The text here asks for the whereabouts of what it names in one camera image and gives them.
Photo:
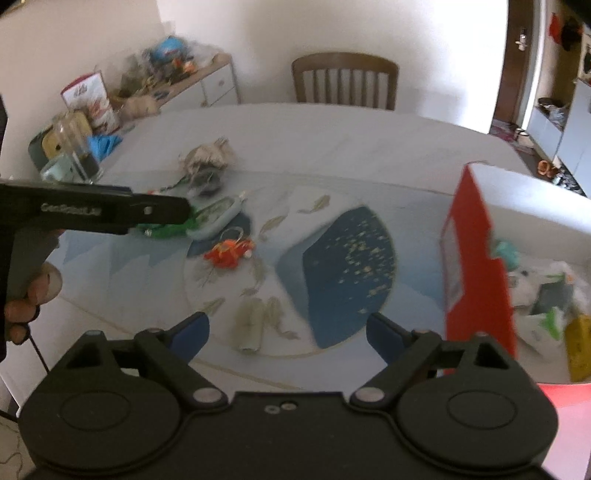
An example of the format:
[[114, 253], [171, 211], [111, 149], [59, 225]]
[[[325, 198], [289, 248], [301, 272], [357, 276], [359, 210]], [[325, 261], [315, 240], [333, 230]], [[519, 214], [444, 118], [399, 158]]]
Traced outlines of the person's left hand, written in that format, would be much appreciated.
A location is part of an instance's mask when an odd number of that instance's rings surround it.
[[5, 339], [22, 345], [30, 337], [29, 324], [39, 316], [41, 306], [56, 298], [62, 286], [59, 270], [49, 262], [43, 263], [38, 275], [29, 283], [24, 297], [10, 300], [4, 307]]

